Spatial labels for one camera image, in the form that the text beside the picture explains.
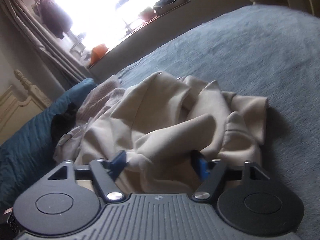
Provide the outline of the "cream hooded sweatshirt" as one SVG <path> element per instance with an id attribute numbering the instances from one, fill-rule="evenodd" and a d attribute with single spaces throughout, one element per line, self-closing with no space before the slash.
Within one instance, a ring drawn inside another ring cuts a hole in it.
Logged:
<path id="1" fill-rule="evenodd" d="M 268 99 L 220 89 L 216 81 L 176 79 L 156 72 L 125 90 L 121 100 L 61 137 L 53 158 L 86 165 L 126 152 L 116 180 L 129 193 L 188 193 L 200 181 L 190 164 L 199 151 L 231 166 L 261 163 Z"/>

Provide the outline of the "black crumpled garment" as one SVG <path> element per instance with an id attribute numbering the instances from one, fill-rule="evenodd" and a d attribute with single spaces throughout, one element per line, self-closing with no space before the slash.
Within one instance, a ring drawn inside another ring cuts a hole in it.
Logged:
<path id="1" fill-rule="evenodd" d="M 77 105 L 71 102 L 64 113 L 53 116 L 50 128 L 53 144 L 56 145 L 60 138 L 75 126 L 77 111 Z"/>

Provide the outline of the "teal blue duvet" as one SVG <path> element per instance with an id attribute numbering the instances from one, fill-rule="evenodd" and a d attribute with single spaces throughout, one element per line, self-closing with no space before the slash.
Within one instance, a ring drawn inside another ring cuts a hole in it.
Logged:
<path id="1" fill-rule="evenodd" d="M 51 137 L 53 116 L 62 114 L 73 102 L 79 108 L 96 87 L 92 78 L 73 86 L 47 109 L 30 119 L 1 145 L 1 210 L 13 206 L 16 198 L 55 166 L 56 145 Z"/>

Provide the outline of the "pink white knitted garment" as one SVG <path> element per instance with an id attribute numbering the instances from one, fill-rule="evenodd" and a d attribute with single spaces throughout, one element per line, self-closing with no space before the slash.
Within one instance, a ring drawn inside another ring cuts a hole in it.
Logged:
<path id="1" fill-rule="evenodd" d="M 84 125 L 100 112 L 104 113 L 115 105 L 125 93 L 116 75 L 112 75 L 103 83 L 90 91 L 76 113 L 76 126 Z"/>

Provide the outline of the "cream carved headboard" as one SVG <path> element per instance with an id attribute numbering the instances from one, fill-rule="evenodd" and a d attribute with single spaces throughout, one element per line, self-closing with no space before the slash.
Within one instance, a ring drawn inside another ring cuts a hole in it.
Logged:
<path id="1" fill-rule="evenodd" d="M 14 94 L 12 86 L 1 95 L 1 143 L 7 141 L 31 118 L 48 108 L 52 101 L 42 90 L 29 81 L 21 71 L 14 70 L 14 75 L 20 81 L 28 96 L 20 101 Z"/>

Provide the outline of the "grey curtain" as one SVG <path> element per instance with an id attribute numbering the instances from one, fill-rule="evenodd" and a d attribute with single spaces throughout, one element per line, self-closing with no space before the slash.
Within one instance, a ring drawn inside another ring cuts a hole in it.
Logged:
<path id="1" fill-rule="evenodd" d="M 1 9 L 63 88 L 91 77 L 90 72 L 28 10 L 22 0 L 1 0 Z"/>

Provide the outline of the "orange bag on windowsill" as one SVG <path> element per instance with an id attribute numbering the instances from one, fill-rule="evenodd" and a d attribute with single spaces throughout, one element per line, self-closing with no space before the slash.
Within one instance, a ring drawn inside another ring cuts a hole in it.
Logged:
<path id="1" fill-rule="evenodd" d="M 90 65 L 96 64 L 108 51 L 105 44 L 100 44 L 94 47 L 91 51 L 91 62 Z"/>

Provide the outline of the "grey bed blanket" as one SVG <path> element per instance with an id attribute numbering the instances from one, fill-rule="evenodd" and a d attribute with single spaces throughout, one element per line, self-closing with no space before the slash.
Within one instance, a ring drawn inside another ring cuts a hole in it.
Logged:
<path id="1" fill-rule="evenodd" d="M 266 96 L 263 167 L 302 199 L 302 239 L 319 239 L 319 18 L 249 5 L 180 35 L 118 73 L 130 87 L 157 71 Z"/>

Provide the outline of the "dark garment hanging at window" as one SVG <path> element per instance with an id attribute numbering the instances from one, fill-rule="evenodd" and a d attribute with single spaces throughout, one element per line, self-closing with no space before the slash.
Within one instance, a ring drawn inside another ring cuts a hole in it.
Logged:
<path id="1" fill-rule="evenodd" d="M 70 31 L 72 20 L 55 0 L 37 0 L 31 7 L 55 37 L 62 40 Z"/>

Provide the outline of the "pink pot on windowsill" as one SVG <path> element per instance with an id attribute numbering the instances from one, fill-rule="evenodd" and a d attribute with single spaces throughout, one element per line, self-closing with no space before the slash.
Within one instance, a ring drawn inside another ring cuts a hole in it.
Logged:
<path id="1" fill-rule="evenodd" d="M 147 7 L 142 12 L 139 13 L 139 18 L 141 18 L 144 22 L 149 22 L 153 18 L 157 16 L 156 12 L 152 7 Z"/>

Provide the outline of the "box with dark items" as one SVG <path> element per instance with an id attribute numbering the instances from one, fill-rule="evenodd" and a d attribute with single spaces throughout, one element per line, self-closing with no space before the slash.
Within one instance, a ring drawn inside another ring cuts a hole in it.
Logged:
<path id="1" fill-rule="evenodd" d="M 167 12 L 183 5 L 184 3 L 188 2 L 188 0 L 159 0 L 153 6 L 156 14 L 158 16 L 166 14 Z"/>

